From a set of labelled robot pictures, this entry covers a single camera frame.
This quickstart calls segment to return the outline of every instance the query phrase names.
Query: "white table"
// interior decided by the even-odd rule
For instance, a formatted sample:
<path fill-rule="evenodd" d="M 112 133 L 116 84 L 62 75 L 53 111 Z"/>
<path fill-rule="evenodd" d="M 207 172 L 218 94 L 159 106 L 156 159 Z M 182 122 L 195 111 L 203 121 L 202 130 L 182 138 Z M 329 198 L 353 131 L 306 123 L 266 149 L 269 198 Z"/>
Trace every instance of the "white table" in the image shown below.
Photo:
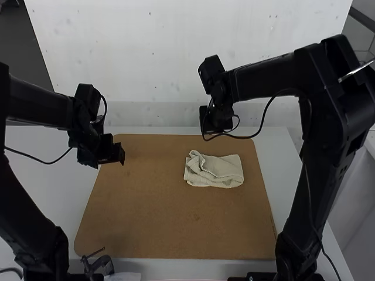
<path fill-rule="evenodd" d="M 367 135 L 366 140 L 364 141 L 364 145 L 367 148 L 367 151 L 374 157 L 375 159 L 375 131 L 370 131 Z"/>
<path fill-rule="evenodd" d="M 256 129 L 238 128 L 236 133 L 247 135 Z M 109 127 L 105 130 L 113 134 L 199 134 L 199 128 L 194 127 Z M 301 161 L 286 128 L 264 128 L 262 133 L 254 138 L 254 142 L 275 226 L 280 232 L 291 208 Z M 52 160 L 66 150 L 67 135 L 55 129 L 7 127 L 6 145 L 43 160 Z M 69 153 L 52 166 L 45 166 L 13 153 L 7 152 L 6 155 L 17 178 L 42 212 L 63 228 L 70 243 L 70 271 L 79 272 L 82 267 L 78 261 L 79 257 L 74 253 L 73 243 L 98 171 L 78 164 L 75 152 Z M 323 233 L 323 243 L 342 280 L 353 281 L 328 224 Z M 4 241 L 0 241 L 0 267 L 14 265 L 12 260 L 12 251 Z M 274 261 L 114 259 L 114 265 L 117 272 L 142 273 L 142 280 L 223 280 L 229 276 L 245 276 L 248 271 L 275 270 Z M 318 272 L 326 281 L 337 280 L 330 264 L 322 255 L 318 258 Z"/>

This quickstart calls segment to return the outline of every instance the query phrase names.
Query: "cork board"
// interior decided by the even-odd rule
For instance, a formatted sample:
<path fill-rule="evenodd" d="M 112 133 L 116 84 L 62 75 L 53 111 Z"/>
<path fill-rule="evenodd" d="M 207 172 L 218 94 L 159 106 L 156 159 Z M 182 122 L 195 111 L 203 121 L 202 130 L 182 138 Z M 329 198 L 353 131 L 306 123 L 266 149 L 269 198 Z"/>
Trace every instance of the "cork board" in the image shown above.
<path fill-rule="evenodd" d="M 276 232 L 252 140 L 116 135 L 125 165 L 102 165 L 74 249 L 113 258 L 274 259 Z M 239 154 L 244 183 L 232 189 L 183 180 L 192 150 Z"/>

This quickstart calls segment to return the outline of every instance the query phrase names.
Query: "black cable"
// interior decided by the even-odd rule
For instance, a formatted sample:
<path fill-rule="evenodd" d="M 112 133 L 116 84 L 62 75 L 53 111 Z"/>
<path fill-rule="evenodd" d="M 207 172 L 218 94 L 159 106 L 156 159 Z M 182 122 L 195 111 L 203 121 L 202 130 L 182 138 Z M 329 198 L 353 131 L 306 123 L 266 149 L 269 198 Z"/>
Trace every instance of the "black cable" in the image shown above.
<path fill-rule="evenodd" d="M 22 271 L 18 268 L 4 268 L 4 269 L 0 269 L 0 274 L 1 273 L 5 273 L 5 272 L 14 272 L 18 275 L 18 277 L 20 279 L 23 278 L 23 274 L 22 274 Z"/>
<path fill-rule="evenodd" d="M 100 95 L 100 97 L 101 97 L 101 99 L 103 100 L 103 103 L 104 103 L 104 115 L 102 117 L 102 119 L 104 119 L 105 116 L 107 115 L 108 105 L 107 105 L 107 101 L 105 100 L 104 96 Z"/>
<path fill-rule="evenodd" d="M 311 191 L 310 191 L 309 176 L 308 176 L 308 173 L 307 173 L 306 164 L 303 164 L 303 167 L 305 167 L 306 180 L 307 180 L 307 189 L 308 189 L 308 195 L 309 195 L 309 218 L 310 218 L 310 224 L 311 224 L 311 227 L 312 227 L 312 229 L 313 229 L 313 231 L 314 231 L 314 233 L 315 233 L 316 237 L 318 238 L 318 241 L 319 241 L 319 243 L 321 245 L 323 255 L 326 257 L 326 259 L 329 261 L 331 267 L 335 271 L 337 279 L 339 279 L 339 281 L 341 281 L 340 274 L 339 274 L 338 270 L 336 269 L 335 264 L 333 263 L 333 261 L 331 260 L 331 258 L 329 257 L 329 255 L 324 250 L 322 238 L 320 237 L 318 231 L 316 230 L 316 228 L 314 226 L 313 219 L 312 219 L 312 203 L 311 203 Z"/>
<path fill-rule="evenodd" d="M 45 165 L 52 165 L 52 164 L 55 164 L 57 161 L 60 161 L 65 155 L 67 155 L 67 154 L 71 151 L 72 148 L 68 148 L 68 150 L 65 151 L 64 154 L 62 154 L 59 158 L 57 158 L 56 160 L 54 160 L 54 161 L 52 161 L 52 162 L 45 162 L 45 161 L 40 160 L 40 159 L 38 159 L 38 158 L 36 158 L 36 157 L 34 157 L 34 156 L 32 156 L 32 155 L 29 155 L 29 154 L 27 154 L 27 153 L 25 153 L 25 152 L 21 152 L 21 151 L 18 151 L 18 150 L 12 149 L 12 148 L 8 148 L 8 147 L 6 147 L 6 146 L 4 146 L 4 149 L 6 149 L 6 150 L 8 150 L 8 151 L 10 151 L 10 152 L 13 152 L 13 153 L 16 153 L 16 154 L 19 154 L 19 155 L 22 155 L 22 156 L 28 157 L 28 158 L 33 159 L 33 160 L 35 160 L 35 161 L 38 161 L 38 162 L 40 162 L 40 163 L 42 163 L 42 164 L 45 164 Z"/>
<path fill-rule="evenodd" d="M 229 133 L 227 133 L 227 132 L 223 132 L 223 133 L 217 133 L 216 135 L 212 136 L 211 138 L 206 139 L 206 138 L 204 137 L 204 122 L 205 122 L 206 117 L 207 117 L 207 115 L 208 115 L 208 111 L 209 111 L 209 108 L 210 108 L 210 104 L 211 104 L 211 102 L 212 102 L 212 99 L 211 99 L 210 102 L 209 102 L 209 106 L 207 107 L 206 114 L 205 114 L 204 117 L 203 117 L 202 130 L 201 130 L 202 138 L 203 138 L 206 142 L 208 142 L 208 141 L 211 141 L 211 140 L 214 139 L 214 138 L 217 138 L 218 136 L 229 136 L 230 138 L 233 138 L 233 139 L 252 139 L 252 138 L 256 137 L 257 135 L 259 135 L 259 133 L 261 132 L 261 130 L 262 130 L 262 128 L 263 128 L 264 118 L 265 118 L 265 115 L 266 115 L 266 113 L 267 113 L 267 109 L 268 109 L 268 107 L 270 107 L 270 105 L 271 105 L 271 103 L 273 102 L 273 100 L 274 100 L 275 98 L 277 98 L 279 95 L 281 95 L 281 94 L 285 94 L 286 92 L 290 92 L 290 91 L 292 91 L 292 92 L 297 92 L 298 94 L 302 94 L 304 97 L 306 96 L 302 91 L 300 91 L 300 90 L 298 90 L 298 89 L 296 89 L 296 88 L 286 88 L 286 89 L 283 89 L 283 90 L 278 91 L 276 94 L 274 94 L 274 95 L 268 100 L 268 102 L 267 102 L 267 104 L 266 104 L 266 106 L 265 106 L 265 108 L 264 108 L 264 110 L 263 110 L 263 115 L 262 115 L 262 119 L 261 119 L 261 122 L 260 122 L 260 126 L 259 126 L 258 131 L 257 131 L 256 133 L 250 135 L 250 136 L 234 136 L 234 135 L 231 135 L 231 134 L 229 134 Z M 310 114 L 311 114 L 311 102 L 310 102 L 309 99 L 307 99 L 307 100 L 308 100 L 309 105 L 310 105 Z M 238 115 L 235 115 L 235 116 L 238 118 L 238 124 L 237 124 L 237 126 L 235 127 L 235 129 L 236 129 L 236 128 L 239 126 L 239 124 L 240 124 L 240 118 L 238 117 Z"/>

